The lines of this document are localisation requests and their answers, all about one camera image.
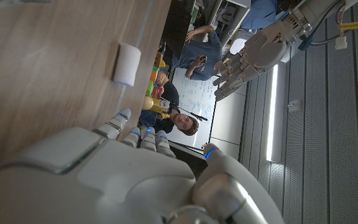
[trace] hand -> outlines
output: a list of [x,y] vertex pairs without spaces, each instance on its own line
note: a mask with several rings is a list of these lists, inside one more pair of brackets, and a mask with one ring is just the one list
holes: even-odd
[[194,35],[196,35],[196,32],[194,30],[187,32],[186,42],[190,43]]
[[193,63],[193,66],[195,66],[196,68],[198,68],[198,67],[204,65],[204,61],[201,60],[201,58],[202,58],[202,55],[197,56],[196,60],[195,60],[194,63]]

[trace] curly hair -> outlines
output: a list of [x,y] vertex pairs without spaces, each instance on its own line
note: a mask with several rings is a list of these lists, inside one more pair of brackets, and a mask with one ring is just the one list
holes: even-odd
[[192,118],[191,116],[189,116],[189,118],[193,121],[193,125],[191,125],[191,128],[189,130],[180,130],[180,129],[179,130],[184,134],[186,134],[187,136],[192,136],[196,134],[196,132],[198,131],[198,121],[195,118]]

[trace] tag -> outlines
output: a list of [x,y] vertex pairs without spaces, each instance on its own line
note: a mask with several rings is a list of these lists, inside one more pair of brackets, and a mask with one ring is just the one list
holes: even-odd
[[341,30],[358,29],[358,22],[348,22],[345,24],[339,24],[338,27]]

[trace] colorful toy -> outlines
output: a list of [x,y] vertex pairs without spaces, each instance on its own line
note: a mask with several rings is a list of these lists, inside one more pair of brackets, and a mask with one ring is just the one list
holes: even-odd
[[149,81],[149,85],[146,89],[146,96],[151,96],[154,88],[154,82],[152,80]]
[[154,60],[154,67],[157,67],[157,68],[160,67],[162,56],[163,56],[163,54],[161,52],[157,52],[157,55],[155,56],[155,60]]
[[157,114],[157,119],[167,119],[167,118],[170,118],[170,115],[169,114],[166,114],[166,113],[158,113]]
[[155,99],[159,100],[161,98],[161,94],[162,94],[162,87],[155,86],[153,88],[152,98],[155,98]]
[[153,67],[152,74],[151,74],[151,76],[150,76],[150,81],[155,82],[156,79],[157,79],[157,75],[158,75],[158,68],[157,68],[157,67]]
[[158,75],[157,75],[157,80],[155,81],[156,84],[162,83],[162,80],[163,80],[163,79],[164,79],[164,76],[162,75],[162,72],[159,71],[159,72],[158,72]]
[[161,60],[160,68],[165,68],[165,66],[167,66],[167,64],[165,64],[164,60]]
[[158,100],[158,99],[154,99],[154,98],[153,98],[153,101],[154,101],[154,104],[150,110],[158,112],[158,113],[168,112],[169,101]]

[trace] whiteboard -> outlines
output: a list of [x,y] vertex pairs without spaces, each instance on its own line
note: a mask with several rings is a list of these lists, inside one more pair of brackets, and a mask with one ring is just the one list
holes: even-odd
[[[215,107],[214,92],[218,89],[217,86],[213,86],[213,82],[217,77],[212,77],[207,81],[198,81],[186,78],[185,73],[186,69],[176,68],[172,79],[172,83],[179,93],[179,107],[203,116],[208,120],[198,120],[200,126],[197,133],[193,136],[187,136],[174,127],[173,130],[167,134],[167,138],[176,143],[201,149],[203,144],[209,142]],[[180,113],[191,116],[186,111],[180,108],[179,110]]]

